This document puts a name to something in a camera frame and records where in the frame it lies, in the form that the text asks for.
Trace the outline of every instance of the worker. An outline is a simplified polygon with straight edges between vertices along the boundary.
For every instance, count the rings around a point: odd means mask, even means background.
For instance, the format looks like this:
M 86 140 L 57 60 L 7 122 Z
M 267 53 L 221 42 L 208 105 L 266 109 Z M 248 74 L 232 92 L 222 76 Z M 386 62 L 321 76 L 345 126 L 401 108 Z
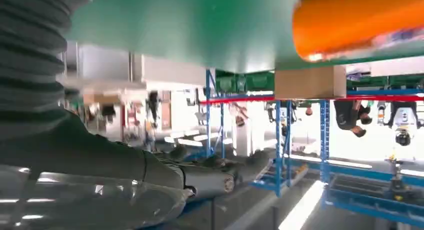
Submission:
M 379 110 L 385 110 L 385 103 L 378 103 Z M 422 124 L 417 115 L 416 102 L 391 102 L 390 103 L 390 119 L 384 125 L 393 129 L 395 126 L 395 141 L 401 146 L 408 146 L 411 139 L 414 138 L 417 129 L 421 128 Z
M 305 110 L 305 115 L 306 116 L 311 116 L 313 114 L 313 112 L 312 112 L 312 106 L 311 105 L 309 105 L 307 108 L 306 108 L 306 110 Z
M 357 120 L 360 120 L 363 125 L 370 124 L 373 121 L 368 115 L 370 113 L 369 107 L 364 108 L 360 100 L 335 100 L 334 107 L 339 128 L 351 131 L 358 138 L 367 133 L 365 129 L 357 125 Z
M 150 91 L 147 99 L 147 106 L 150 110 L 151 117 L 153 118 L 152 126 L 154 128 L 158 127 L 158 107 L 159 107 L 159 94 L 156 90 Z
M 114 122 L 114 117 L 117 115 L 115 106 L 113 104 L 104 104 L 100 106 L 100 112 L 103 117 L 107 119 L 109 123 Z
M 235 124 L 237 127 L 243 127 L 246 124 L 246 121 L 249 119 L 247 111 L 248 109 L 234 102 L 229 105 L 229 110 L 231 115 L 235 116 Z
M 177 218 L 187 201 L 229 193 L 269 166 L 262 151 L 227 166 L 158 159 L 91 134 L 59 107 L 63 34 L 89 1 L 0 1 L 0 193 L 10 200 L 0 229 L 154 226 Z

